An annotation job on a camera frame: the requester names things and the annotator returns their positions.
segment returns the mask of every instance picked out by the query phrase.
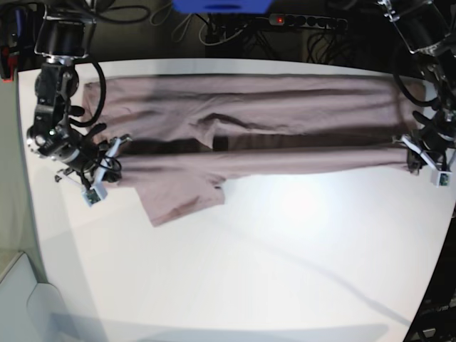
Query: white tabletop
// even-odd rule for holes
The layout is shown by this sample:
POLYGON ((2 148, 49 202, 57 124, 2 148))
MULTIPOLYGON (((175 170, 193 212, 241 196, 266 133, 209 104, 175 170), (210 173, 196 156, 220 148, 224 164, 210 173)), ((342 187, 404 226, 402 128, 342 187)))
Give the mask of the white tabletop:
MULTIPOLYGON (((144 60, 107 77, 189 73, 381 76, 305 63, 144 60)), ((95 81, 77 67, 81 85, 95 81)), ((19 75, 22 129, 38 71, 19 75)), ((228 181, 226 204, 154 228, 133 189, 88 209, 61 165, 26 151, 38 238, 84 341, 403 340, 445 239, 451 189, 389 168, 228 181)))

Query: power strip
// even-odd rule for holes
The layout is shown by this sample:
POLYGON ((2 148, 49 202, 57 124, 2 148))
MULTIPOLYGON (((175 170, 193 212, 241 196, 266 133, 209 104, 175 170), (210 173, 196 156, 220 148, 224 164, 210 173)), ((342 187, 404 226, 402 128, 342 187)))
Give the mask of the power strip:
POLYGON ((296 14, 271 14, 269 23, 272 26, 306 27, 309 29, 337 30, 344 32, 348 28, 345 19, 327 16, 299 16, 296 14))

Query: cloth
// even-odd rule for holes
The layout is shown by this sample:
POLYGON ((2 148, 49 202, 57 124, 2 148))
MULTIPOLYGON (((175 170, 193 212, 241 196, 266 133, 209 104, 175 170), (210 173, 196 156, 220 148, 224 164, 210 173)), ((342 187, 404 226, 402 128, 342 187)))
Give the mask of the cloth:
MULTIPOLYGON (((418 82, 407 84, 424 97, 418 82)), ((394 135, 415 127, 392 80, 354 76, 156 76, 107 82, 99 140, 132 135, 120 186, 134 187, 151 222, 224 202, 221 185, 247 175, 406 167, 394 135)), ((99 83, 85 86, 85 118, 99 83)))

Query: white table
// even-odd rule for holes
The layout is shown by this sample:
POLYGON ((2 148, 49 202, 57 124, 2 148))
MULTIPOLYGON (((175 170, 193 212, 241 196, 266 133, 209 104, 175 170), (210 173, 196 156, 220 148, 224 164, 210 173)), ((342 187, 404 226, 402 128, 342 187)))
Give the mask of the white table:
MULTIPOLYGON (((379 76, 305 63, 102 63, 107 77, 182 73, 379 76)), ((96 79, 77 67, 81 84, 96 79)), ((38 71, 21 73, 22 128, 38 71)), ((73 97, 81 102, 83 87, 73 97)), ((88 209, 26 152, 49 281, 84 341, 403 340, 428 286, 454 191, 388 168, 227 182, 223 206, 160 228, 133 189, 88 209)))

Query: blue object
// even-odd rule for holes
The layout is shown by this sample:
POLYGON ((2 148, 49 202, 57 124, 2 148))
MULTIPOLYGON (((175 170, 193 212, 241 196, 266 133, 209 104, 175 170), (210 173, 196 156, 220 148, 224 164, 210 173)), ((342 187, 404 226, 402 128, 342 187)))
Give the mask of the blue object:
POLYGON ((174 0, 183 13, 264 13, 272 0, 174 0))

